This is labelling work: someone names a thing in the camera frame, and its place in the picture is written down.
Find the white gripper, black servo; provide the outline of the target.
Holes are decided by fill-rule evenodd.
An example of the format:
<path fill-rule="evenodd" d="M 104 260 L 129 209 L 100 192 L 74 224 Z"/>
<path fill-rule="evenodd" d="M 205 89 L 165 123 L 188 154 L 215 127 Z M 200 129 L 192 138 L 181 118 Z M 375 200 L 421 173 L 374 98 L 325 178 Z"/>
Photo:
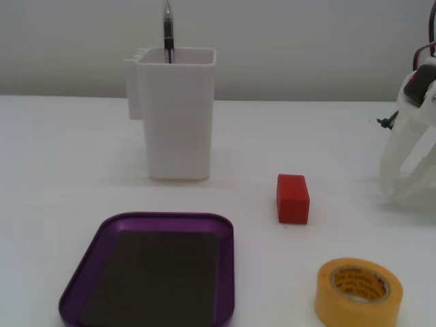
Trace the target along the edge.
<path fill-rule="evenodd" d="M 435 144 L 409 174 L 401 168 L 435 118 L 435 57 L 428 57 L 403 81 L 396 100 L 399 111 L 379 165 L 381 189 L 395 200 L 418 193 L 435 181 Z"/>

